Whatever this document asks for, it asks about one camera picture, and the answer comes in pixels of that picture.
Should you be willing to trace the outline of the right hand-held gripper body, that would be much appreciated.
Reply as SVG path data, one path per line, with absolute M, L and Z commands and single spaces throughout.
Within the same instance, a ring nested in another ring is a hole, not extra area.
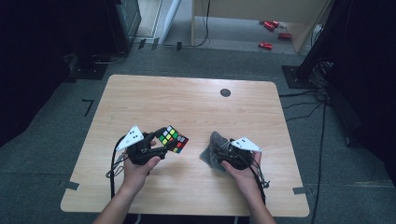
M 262 149 L 245 136 L 225 141 L 217 149 L 218 160 L 227 161 L 237 170 L 247 169 L 253 163 L 254 152 L 262 152 Z

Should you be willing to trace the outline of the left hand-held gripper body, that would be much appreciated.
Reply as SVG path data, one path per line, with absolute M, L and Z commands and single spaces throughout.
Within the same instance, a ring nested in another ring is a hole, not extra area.
M 117 143 L 116 150 L 124 150 L 133 164 L 144 165 L 155 157 L 150 153 L 153 149 L 151 142 L 154 138 L 156 138 L 154 132 L 142 133 L 134 125 Z

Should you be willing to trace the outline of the multicoloured puzzle cube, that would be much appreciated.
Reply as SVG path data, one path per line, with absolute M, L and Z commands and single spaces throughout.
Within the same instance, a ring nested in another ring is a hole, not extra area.
M 163 133 L 163 136 L 159 140 L 163 146 L 175 144 L 176 146 L 170 151 L 179 154 L 184 146 L 186 146 L 189 142 L 189 138 L 180 133 L 171 125 L 167 126 L 166 128 L 167 130 Z

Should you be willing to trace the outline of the grey fluffy cloth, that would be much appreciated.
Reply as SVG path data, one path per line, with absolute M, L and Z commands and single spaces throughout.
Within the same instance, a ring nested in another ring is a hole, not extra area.
M 214 131 L 210 135 L 208 146 L 200 154 L 200 159 L 212 169 L 225 173 L 226 170 L 221 164 L 218 153 L 227 153 L 231 146 L 232 145 L 229 140 Z

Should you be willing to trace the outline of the person's left hand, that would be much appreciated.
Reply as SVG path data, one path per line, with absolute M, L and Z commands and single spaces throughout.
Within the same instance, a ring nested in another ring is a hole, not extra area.
M 144 187 L 149 173 L 160 161 L 161 158 L 155 156 L 144 165 L 136 165 L 130 159 L 125 159 L 123 162 L 124 179 L 120 188 L 128 193 L 139 192 Z

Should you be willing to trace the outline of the person's right hand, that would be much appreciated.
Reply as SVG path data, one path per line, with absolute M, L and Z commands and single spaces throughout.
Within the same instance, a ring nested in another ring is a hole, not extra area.
M 237 170 L 231 166 L 227 161 L 222 161 L 221 165 L 227 171 L 227 173 L 233 178 L 236 186 L 239 188 L 242 194 L 248 195 L 254 192 L 259 192 L 260 188 L 256 181 L 258 170 L 251 164 L 244 170 Z

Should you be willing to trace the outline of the dark glass cabinet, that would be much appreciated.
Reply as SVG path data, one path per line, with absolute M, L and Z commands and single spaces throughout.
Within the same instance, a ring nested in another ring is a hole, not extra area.
M 137 0 L 106 0 L 107 14 L 117 52 L 127 53 L 141 22 Z

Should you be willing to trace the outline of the black curtain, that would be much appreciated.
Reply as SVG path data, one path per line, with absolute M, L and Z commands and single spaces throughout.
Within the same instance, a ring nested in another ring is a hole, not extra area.
M 92 63 L 106 0 L 0 0 L 0 147 L 24 132 L 77 54 Z
M 318 43 L 346 143 L 369 149 L 396 184 L 396 0 L 334 0 Z

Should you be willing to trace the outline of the black stand base plate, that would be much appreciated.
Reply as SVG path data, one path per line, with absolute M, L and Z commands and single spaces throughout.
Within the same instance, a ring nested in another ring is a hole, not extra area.
M 106 69 L 106 64 L 84 63 L 82 60 L 77 60 L 68 77 L 72 79 L 102 80 Z
M 282 72 L 290 89 L 314 89 L 316 86 L 310 81 L 299 66 L 282 65 Z

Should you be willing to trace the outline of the white aluminium rail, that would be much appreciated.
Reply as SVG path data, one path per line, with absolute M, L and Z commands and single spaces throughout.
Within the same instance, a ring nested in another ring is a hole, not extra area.
M 182 0 L 158 0 L 152 37 L 163 43 L 168 36 Z

